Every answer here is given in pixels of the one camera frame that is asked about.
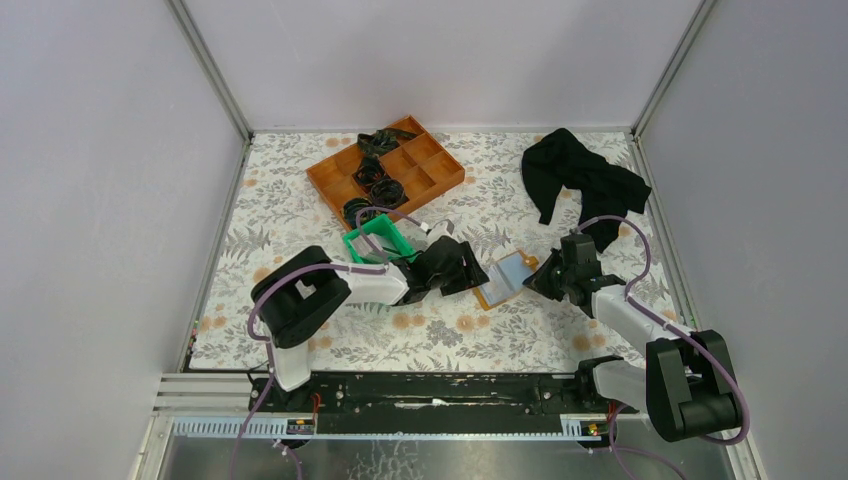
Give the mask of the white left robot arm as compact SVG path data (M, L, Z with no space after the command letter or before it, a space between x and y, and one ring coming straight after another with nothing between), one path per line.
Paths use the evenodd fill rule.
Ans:
M346 305L419 303L432 290L449 296L480 287L489 277L467 241L443 235L424 251L386 263L343 263L309 246L251 291L248 335L265 344L272 398L288 411L309 401L308 341Z

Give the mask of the orange leather card holder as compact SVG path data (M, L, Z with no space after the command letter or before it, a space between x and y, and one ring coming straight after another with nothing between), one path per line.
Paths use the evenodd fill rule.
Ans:
M485 268L489 281L473 289L483 310L488 311L509 301L524 289L523 282L539 265L534 256L516 250Z

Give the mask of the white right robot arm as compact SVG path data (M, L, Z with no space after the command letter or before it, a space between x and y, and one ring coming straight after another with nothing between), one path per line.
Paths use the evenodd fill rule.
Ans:
M583 360L575 372L575 402L597 412L616 401L647 414L666 441L750 427L747 404L724 338L713 330L677 326L631 295L628 282L606 274L592 238L570 234L527 277L524 286L545 298L569 301L637 349L644 365L617 355Z

